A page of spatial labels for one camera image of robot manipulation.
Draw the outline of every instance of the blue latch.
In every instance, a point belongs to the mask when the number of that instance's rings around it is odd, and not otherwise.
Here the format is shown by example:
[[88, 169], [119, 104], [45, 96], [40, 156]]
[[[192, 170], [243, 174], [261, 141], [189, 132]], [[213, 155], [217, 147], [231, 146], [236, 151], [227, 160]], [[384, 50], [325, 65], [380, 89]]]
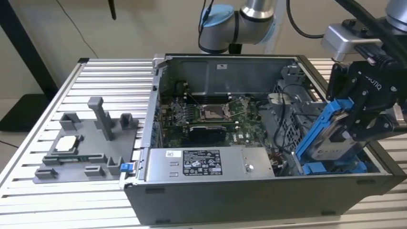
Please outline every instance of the blue latch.
[[120, 172], [131, 173], [133, 171], [133, 163], [123, 163], [120, 165]]

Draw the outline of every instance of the power supply label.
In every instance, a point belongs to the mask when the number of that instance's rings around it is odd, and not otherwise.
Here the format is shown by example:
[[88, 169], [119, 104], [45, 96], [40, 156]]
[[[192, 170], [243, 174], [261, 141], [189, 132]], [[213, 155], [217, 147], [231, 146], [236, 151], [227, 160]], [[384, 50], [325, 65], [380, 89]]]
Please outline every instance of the power supply label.
[[183, 174], [185, 176], [221, 175], [219, 150], [184, 150]]

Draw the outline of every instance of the motherboard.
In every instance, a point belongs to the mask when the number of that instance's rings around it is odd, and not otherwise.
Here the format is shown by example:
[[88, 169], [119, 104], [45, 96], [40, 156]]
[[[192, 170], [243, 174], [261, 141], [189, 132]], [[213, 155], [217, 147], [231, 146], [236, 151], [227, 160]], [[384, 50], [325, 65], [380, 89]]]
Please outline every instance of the motherboard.
[[251, 96], [167, 97], [161, 100], [163, 147], [271, 144]]

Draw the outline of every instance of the label sticker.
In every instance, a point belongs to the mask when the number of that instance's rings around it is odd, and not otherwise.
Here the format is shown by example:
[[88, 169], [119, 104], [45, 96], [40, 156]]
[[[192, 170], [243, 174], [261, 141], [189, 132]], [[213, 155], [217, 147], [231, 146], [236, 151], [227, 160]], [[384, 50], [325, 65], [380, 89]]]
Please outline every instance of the label sticker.
[[228, 65], [227, 64], [217, 64], [216, 69], [227, 69]]
[[185, 176], [221, 175], [219, 150], [184, 150], [183, 171]]
[[167, 150], [165, 157], [180, 157], [180, 150]]

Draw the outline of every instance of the green circuit board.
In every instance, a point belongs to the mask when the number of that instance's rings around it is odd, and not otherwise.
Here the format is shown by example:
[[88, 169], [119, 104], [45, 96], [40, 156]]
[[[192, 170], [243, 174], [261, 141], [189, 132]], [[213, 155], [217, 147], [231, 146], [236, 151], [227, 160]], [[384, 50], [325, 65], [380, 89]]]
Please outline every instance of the green circuit board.
[[249, 98], [233, 98], [227, 104], [185, 104], [181, 100], [161, 106], [163, 146], [185, 147], [188, 129], [193, 126], [221, 126], [225, 138], [212, 146], [245, 145], [269, 147], [256, 102]]

